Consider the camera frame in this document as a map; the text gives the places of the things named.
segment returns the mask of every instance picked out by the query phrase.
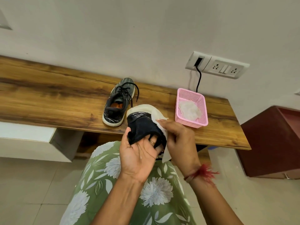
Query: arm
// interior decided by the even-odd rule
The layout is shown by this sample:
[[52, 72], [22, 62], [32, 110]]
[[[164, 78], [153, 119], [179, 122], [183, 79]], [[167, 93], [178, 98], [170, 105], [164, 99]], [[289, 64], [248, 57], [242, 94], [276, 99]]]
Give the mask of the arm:
[[[150, 136], [130, 145], [128, 132], [130, 128], [126, 129], [120, 145], [121, 173], [91, 225], [129, 224], [144, 183], [161, 151], [160, 147], [153, 148]], [[156, 140], [155, 136], [151, 138], [154, 143]]]
[[[195, 173], [201, 164], [197, 154], [194, 131], [174, 121], [158, 120], [158, 122], [168, 130], [168, 150], [181, 173], [185, 177]], [[197, 196], [207, 224], [242, 225], [214, 184], [206, 182], [200, 176], [192, 179], [189, 184]]]

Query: wooden table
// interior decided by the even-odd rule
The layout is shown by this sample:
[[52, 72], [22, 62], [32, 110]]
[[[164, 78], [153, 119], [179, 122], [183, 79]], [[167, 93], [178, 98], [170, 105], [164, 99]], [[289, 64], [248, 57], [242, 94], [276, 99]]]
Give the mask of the wooden table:
[[[119, 78], [0, 56], [0, 121], [122, 134], [102, 122], [105, 103]], [[176, 89], [136, 83], [133, 105], [151, 104], [174, 120]], [[250, 150], [227, 99], [205, 96], [208, 126], [194, 129], [197, 144]]]

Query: palm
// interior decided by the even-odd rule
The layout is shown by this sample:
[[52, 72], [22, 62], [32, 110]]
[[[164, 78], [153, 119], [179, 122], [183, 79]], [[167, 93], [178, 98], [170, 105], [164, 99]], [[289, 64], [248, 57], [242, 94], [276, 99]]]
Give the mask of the palm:
[[121, 172], [145, 182], [154, 166], [158, 151], [146, 137], [130, 145], [127, 140], [129, 131], [126, 130], [120, 145]]

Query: person's left hand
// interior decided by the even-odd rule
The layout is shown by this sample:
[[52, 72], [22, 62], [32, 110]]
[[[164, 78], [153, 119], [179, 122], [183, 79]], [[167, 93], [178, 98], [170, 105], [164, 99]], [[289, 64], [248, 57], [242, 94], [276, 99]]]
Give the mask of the person's left hand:
[[[149, 136], [130, 145], [127, 138], [128, 132], [130, 131], [131, 129], [127, 127], [120, 145], [120, 176], [133, 178], [144, 184], [154, 166], [156, 157], [161, 151], [162, 146], [160, 145], [154, 149], [153, 144], [149, 141]], [[155, 143], [156, 139], [157, 138], [153, 136], [151, 141]]]

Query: tiled floor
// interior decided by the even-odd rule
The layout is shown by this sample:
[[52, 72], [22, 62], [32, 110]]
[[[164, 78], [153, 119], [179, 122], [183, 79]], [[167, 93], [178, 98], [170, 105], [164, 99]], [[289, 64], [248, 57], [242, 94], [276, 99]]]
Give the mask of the tiled floor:
[[[220, 172], [215, 183], [245, 225], [299, 224], [300, 180], [247, 178], [234, 150], [209, 153]], [[0, 158], [0, 224], [59, 224], [86, 162]], [[195, 220], [205, 224], [190, 186], [182, 186]]]

